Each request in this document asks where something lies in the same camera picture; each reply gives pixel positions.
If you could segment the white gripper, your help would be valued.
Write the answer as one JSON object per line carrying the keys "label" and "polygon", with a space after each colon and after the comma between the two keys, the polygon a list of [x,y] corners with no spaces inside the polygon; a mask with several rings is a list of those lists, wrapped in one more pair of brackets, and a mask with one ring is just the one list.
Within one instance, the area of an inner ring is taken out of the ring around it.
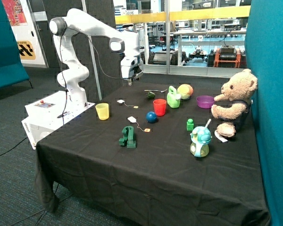
{"label": "white gripper", "polygon": [[121,60],[121,74],[122,78],[128,81],[131,86],[132,82],[139,80],[143,75],[143,61],[140,57],[124,57]]}

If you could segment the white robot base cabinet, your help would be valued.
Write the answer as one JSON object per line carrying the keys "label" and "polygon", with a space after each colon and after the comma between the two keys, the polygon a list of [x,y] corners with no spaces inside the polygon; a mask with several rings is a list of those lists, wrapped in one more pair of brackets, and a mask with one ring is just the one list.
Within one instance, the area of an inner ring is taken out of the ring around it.
{"label": "white robot base cabinet", "polygon": [[75,105],[70,94],[58,91],[25,106],[28,117],[22,120],[23,128],[33,149],[37,142],[56,131],[94,103]]}

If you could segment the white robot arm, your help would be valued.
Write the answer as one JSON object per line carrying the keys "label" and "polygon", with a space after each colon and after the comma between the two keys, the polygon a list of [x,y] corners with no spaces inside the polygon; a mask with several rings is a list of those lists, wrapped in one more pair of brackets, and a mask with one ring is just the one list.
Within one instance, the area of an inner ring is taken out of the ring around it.
{"label": "white robot arm", "polygon": [[130,30],[120,32],[76,8],[70,9],[66,17],[51,19],[50,31],[53,34],[60,61],[68,66],[67,70],[58,74],[57,79],[61,86],[67,88],[70,95],[69,102],[73,105],[85,106],[87,104],[85,90],[79,86],[79,82],[89,76],[88,68],[77,59],[71,42],[72,36],[78,33],[108,37],[111,51],[124,53],[125,57],[120,63],[123,79],[132,82],[143,74],[143,61],[137,32]]}

